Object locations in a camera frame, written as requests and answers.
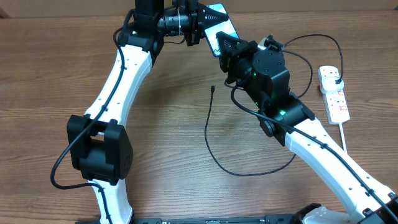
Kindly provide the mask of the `black Galaxy smartphone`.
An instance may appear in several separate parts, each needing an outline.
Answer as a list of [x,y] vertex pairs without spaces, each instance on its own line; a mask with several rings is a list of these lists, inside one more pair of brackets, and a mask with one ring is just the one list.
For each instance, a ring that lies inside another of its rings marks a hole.
[[213,27],[205,29],[205,37],[214,57],[220,57],[221,55],[219,43],[216,39],[217,32],[224,32],[225,34],[228,34],[235,38],[239,37],[231,19],[228,19],[227,21],[221,22]]

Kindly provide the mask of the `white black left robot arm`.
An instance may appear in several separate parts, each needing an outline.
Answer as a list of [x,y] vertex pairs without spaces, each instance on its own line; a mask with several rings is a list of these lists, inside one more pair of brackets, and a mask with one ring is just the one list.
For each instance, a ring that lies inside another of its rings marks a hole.
[[166,37],[181,35],[192,46],[206,38],[215,49],[215,34],[229,22],[222,4],[198,1],[136,1],[114,33],[117,53],[100,94],[83,116],[67,123],[72,166],[93,188],[100,223],[132,223],[134,211],[126,192],[133,149],[126,132],[137,91],[150,73]]

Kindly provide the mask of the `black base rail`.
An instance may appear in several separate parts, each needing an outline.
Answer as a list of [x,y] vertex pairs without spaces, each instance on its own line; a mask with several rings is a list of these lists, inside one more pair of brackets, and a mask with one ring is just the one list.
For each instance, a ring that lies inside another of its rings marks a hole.
[[137,218],[128,224],[290,224],[304,223],[298,221],[292,214],[266,215],[264,217],[248,218],[188,218],[163,220],[161,218]]

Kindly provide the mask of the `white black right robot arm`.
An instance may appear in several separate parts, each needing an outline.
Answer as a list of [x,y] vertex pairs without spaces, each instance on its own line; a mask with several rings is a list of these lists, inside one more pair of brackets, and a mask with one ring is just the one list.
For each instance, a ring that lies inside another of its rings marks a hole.
[[259,108],[261,128],[303,159],[343,204],[345,212],[318,203],[301,209],[291,223],[397,223],[397,194],[371,177],[327,134],[321,122],[289,87],[282,44],[271,36],[260,46],[218,32],[220,67],[226,82],[242,88]]

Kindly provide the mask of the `white power strip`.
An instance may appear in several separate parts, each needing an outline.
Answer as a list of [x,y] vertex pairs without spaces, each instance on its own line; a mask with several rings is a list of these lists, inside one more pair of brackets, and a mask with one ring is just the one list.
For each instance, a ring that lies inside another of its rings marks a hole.
[[[340,74],[336,67],[324,65],[318,69],[319,86],[321,77],[336,77],[340,79]],[[342,124],[350,120],[343,89],[330,94],[322,94],[322,96],[330,124]]]

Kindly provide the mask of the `white charger plug adapter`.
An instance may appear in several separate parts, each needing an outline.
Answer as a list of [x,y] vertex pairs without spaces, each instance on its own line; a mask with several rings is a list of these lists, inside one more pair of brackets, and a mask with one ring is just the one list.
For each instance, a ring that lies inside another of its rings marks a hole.
[[321,77],[320,91],[323,94],[330,94],[342,90],[345,83],[343,80],[338,83],[338,80],[336,77]]

